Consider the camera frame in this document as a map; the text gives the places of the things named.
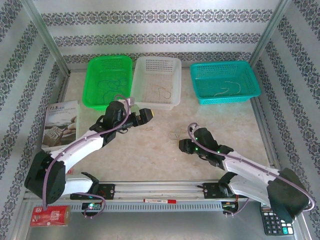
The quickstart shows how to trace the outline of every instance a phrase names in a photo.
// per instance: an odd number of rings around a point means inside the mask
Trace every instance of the green basket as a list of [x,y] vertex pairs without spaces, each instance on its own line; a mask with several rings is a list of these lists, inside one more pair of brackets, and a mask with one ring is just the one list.
[[105,111],[115,95],[130,96],[132,60],[128,56],[98,56],[88,64],[82,101],[88,108]]
[[246,61],[196,63],[190,66],[190,74],[202,105],[245,102],[261,93]]

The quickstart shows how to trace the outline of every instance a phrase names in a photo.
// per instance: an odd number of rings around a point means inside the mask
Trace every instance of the red snack bag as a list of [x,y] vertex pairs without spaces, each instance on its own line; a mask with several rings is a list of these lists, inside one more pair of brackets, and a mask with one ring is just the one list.
[[30,227],[67,226],[70,218],[70,206],[42,206],[33,209]]

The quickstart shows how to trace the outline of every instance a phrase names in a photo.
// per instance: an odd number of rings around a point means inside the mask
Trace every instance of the calculator button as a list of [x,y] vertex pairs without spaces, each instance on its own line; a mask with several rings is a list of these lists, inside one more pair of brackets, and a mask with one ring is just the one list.
[[288,234],[288,229],[286,227],[283,227],[282,232],[283,232],[283,234]]

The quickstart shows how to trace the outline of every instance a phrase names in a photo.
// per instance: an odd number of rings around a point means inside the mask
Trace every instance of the plastic basket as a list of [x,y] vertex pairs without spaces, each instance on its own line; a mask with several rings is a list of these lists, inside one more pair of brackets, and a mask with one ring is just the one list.
[[132,60],[128,56],[98,56],[86,71],[82,101],[88,108],[105,111],[115,95],[130,96]]
[[261,93],[246,61],[192,64],[190,74],[195,95],[202,105],[245,102]]
[[142,56],[136,61],[131,96],[140,108],[171,110],[180,103],[181,61]]

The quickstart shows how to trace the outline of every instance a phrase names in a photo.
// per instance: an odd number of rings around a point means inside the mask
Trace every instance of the robotic arm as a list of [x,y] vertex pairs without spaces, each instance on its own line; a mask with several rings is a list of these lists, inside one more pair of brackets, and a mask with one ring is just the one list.
[[309,205],[309,198],[304,193],[276,177],[280,176],[305,190],[292,170],[278,170],[255,163],[232,148],[219,145],[204,127],[193,126],[188,130],[193,139],[180,140],[179,149],[187,154],[197,154],[214,167],[227,171],[219,180],[219,191],[225,197],[242,195],[259,201],[271,206],[281,219],[289,223]]
[[[123,122],[126,111],[129,111],[129,116],[123,125],[114,131],[98,134],[105,132],[106,130],[111,130]],[[144,125],[152,118],[153,113],[150,109],[144,108],[139,110],[139,115],[136,115],[135,112],[130,114],[130,109],[125,109],[125,105],[122,102],[112,101],[106,108],[105,115],[100,116],[96,123],[92,125],[89,128],[89,131],[82,137],[64,148],[51,153],[46,153],[43,150],[38,152],[33,159],[24,186],[42,199],[46,171],[52,161],[58,155],[62,154],[62,156],[52,165],[48,174],[45,195],[46,204],[52,204],[61,196],[67,194],[96,194],[99,181],[94,176],[86,172],[82,172],[80,175],[66,176],[68,170],[90,153],[107,145],[116,137],[117,132],[121,133],[122,131],[127,131],[131,127]],[[73,147],[68,151],[65,151],[71,145],[73,145]]]

